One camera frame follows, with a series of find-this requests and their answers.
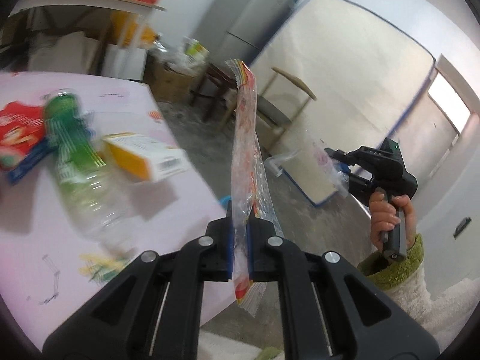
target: black gripper frame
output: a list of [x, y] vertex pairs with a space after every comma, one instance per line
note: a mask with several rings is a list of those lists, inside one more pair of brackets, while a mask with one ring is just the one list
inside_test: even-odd
[[[334, 252], [317, 256], [250, 216], [255, 282], [278, 282], [287, 360], [430, 360], [434, 338]], [[228, 281], [231, 218], [180, 251], [148, 251], [46, 340], [49, 360], [195, 360], [205, 281]]]

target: window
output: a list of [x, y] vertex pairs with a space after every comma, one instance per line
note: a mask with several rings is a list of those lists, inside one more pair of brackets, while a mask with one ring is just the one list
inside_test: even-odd
[[460, 134], [469, 120], [470, 110], [455, 89], [439, 73], [431, 84], [428, 94]]

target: plastic water bottle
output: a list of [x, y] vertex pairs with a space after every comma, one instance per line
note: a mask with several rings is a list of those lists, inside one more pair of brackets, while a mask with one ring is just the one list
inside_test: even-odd
[[127, 254], [133, 248], [128, 205], [90, 142], [77, 96], [69, 90], [51, 93], [44, 120], [59, 189], [77, 230], [114, 254]]

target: metal screw head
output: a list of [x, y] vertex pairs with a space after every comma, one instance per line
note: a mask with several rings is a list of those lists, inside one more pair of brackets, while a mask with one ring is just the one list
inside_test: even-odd
[[340, 255], [334, 251], [330, 251], [325, 254], [325, 259], [332, 264], [335, 264], [340, 261]]
[[203, 237], [198, 238], [198, 243], [201, 246], [210, 246], [213, 244], [213, 238], [208, 237], [208, 235], [204, 235]]
[[270, 246], [280, 246], [281, 244], [283, 244], [282, 238], [277, 236], [268, 238], [267, 242]]
[[147, 250], [142, 253], [140, 258], [144, 263], [151, 263], [157, 258], [157, 254], [152, 250]]

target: shelf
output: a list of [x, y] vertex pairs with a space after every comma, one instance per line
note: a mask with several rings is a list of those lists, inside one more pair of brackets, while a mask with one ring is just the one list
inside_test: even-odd
[[47, 7], [49, 5], [80, 5], [86, 7], [108, 8], [143, 16], [148, 15], [153, 9], [161, 11], [165, 10], [158, 5], [138, 0], [19, 0], [11, 11], [10, 16], [26, 9]]

